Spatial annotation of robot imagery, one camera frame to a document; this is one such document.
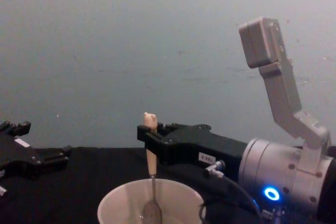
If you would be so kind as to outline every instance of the black cable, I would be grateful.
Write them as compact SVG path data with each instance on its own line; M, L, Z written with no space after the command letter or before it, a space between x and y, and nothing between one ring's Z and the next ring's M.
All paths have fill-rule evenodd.
M246 199L248 199L248 201L253 206L253 208L255 210L255 213L257 214L257 216L259 218L260 224L263 224L264 221L263 221L263 217L261 216L261 212L259 210L259 207L258 207L257 203L253 200L253 198L247 193L247 191L245 191L240 185L238 185L233 180L231 180L231 179L229 179L225 176L223 177L223 179L225 179L227 182L229 182L231 185L233 185L239 192L241 192L246 197ZM227 200L224 200L224 199L204 202L202 205L200 205L201 208L200 208L200 211L198 212L198 216L199 216L200 220L202 221L202 224L209 224L209 222L206 221L202 216L202 212L203 212L204 207L206 207L209 204L216 203L216 202L220 202L220 203L225 204L225 205L232 205L232 206L237 206L239 208L243 208L243 207L241 207L240 204L234 204L234 203L232 203L230 201L227 201Z

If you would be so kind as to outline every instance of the white sticker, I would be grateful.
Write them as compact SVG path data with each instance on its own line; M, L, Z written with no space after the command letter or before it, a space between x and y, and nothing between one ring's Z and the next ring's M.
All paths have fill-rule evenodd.
M216 158L200 152L198 154L198 160L213 165L216 162Z
M26 143L25 141L23 141L22 139L17 138L15 140L15 142L18 143L18 144L20 144L20 145L22 145L23 147L26 147L26 148L30 147L30 145L28 143Z

